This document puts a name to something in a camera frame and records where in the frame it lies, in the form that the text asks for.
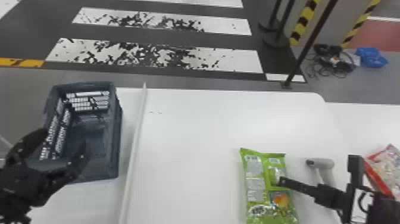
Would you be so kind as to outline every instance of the yellow and black warning tape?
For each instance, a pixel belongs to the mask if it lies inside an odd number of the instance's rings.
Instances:
[[[371,15],[372,11],[374,11],[376,5],[378,5],[380,0],[372,0],[370,4],[368,5],[366,11],[358,18],[357,22],[355,23],[354,27],[350,32],[346,35],[345,40],[341,44],[342,48],[346,48],[347,45],[350,43],[350,41],[353,39],[353,37],[357,34],[361,26],[364,24],[364,22],[368,19],[368,17]]]
[[[22,58],[0,58],[0,66],[7,67],[41,67],[45,61],[36,59],[22,59]]]
[[[310,20],[314,17],[315,9],[318,4],[322,0],[309,0],[305,5],[303,12],[301,12],[300,18],[297,21],[295,29],[293,30],[292,35],[290,36],[290,44],[297,45],[299,44],[301,36],[305,33],[307,29],[307,25]]]

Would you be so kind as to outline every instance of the table surface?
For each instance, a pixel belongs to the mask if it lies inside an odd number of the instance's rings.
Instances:
[[[123,108],[118,178],[65,186],[54,194],[45,206],[33,209],[28,214],[33,224],[118,222],[142,91],[131,89],[129,94],[124,94],[124,89],[118,89],[117,95]]]
[[[390,143],[400,148],[400,106],[340,103],[327,106],[354,151],[367,155]]]
[[[305,159],[332,158],[337,185],[348,182],[351,150],[317,94],[150,89],[139,139],[127,223],[245,223],[240,147],[287,153],[289,177],[312,185]],[[292,196],[300,223],[338,223]]]

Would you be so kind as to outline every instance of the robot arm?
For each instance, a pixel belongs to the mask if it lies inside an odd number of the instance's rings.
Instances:
[[[26,214],[32,207],[41,207],[66,184],[74,181],[88,164],[86,144],[65,167],[39,171],[27,166],[25,159],[47,137],[46,129],[38,129],[21,138],[8,152],[0,170],[0,223],[30,223]]]
[[[351,179],[346,191],[326,184],[309,186],[286,177],[279,179],[278,186],[309,195],[314,198],[316,204],[336,210],[343,224],[359,223],[353,217],[354,206],[365,213],[365,224],[400,224],[400,203],[395,201],[393,196],[383,195],[363,186],[363,158],[358,155],[349,155],[347,169],[351,174]],[[372,204],[363,208],[362,203],[367,194],[373,197]]]

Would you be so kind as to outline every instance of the green snack bag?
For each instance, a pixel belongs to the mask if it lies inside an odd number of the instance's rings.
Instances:
[[[298,224],[289,190],[277,186],[286,175],[285,154],[240,149],[246,177],[247,224]]]

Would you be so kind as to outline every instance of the metal pole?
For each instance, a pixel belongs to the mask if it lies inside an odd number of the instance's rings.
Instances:
[[[282,36],[283,29],[285,28],[286,22],[288,21],[290,12],[292,11],[294,4],[295,0],[290,0],[289,3],[287,3],[285,13],[283,14],[282,21],[279,24],[278,32],[276,33],[275,36],[275,42],[278,42],[279,38]]]
[[[270,17],[270,21],[268,22],[270,26],[273,26],[273,24],[276,20],[276,15],[278,14],[278,10],[279,10],[281,3],[282,3],[282,0],[277,0],[275,3],[274,10],[272,11],[272,15]]]
[[[283,83],[282,87],[284,87],[284,88],[290,87],[290,83],[292,82],[293,78],[295,77],[297,70],[300,68],[301,64],[303,63],[305,57],[308,54],[308,51],[310,51],[311,47],[313,46],[315,40],[317,39],[318,34],[320,34],[322,27],[325,25],[326,20],[329,18],[329,15],[333,11],[337,2],[338,2],[338,0],[330,0],[329,1],[327,7],[324,10],[324,13],[322,13],[320,21],[318,21],[317,26],[312,31],[310,38],[308,39],[307,43],[305,44],[303,51],[301,52],[299,58],[297,59],[295,67],[293,68],[290,75],[287,77],[286,81]]]

